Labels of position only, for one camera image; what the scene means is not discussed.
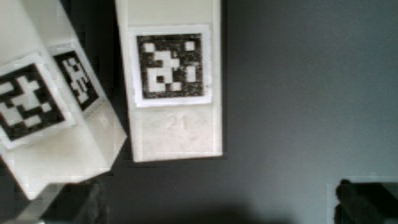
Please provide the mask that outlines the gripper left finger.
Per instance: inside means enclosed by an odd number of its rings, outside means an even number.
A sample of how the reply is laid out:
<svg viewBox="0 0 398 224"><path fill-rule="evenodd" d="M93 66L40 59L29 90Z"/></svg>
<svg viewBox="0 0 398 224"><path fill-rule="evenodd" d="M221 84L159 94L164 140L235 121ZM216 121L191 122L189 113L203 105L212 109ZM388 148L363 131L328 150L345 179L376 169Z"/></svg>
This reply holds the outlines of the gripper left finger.
<svg viewBox="0 0 398 224"><path fill-rule="evenodd" d="M11 224L109 224L102 182L49 185Z"/></svg>

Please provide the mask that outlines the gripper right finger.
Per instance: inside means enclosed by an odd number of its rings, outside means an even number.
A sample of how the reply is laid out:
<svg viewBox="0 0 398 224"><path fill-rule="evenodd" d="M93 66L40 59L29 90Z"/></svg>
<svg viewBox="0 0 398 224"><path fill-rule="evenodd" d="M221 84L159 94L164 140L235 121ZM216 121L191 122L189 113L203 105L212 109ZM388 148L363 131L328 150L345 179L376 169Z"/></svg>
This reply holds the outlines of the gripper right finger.
<svg viewBox="0 0 398 224"><path fill-rule="evenodd" d="M398 182L340 181L333 224L398 224Z"/></svg>

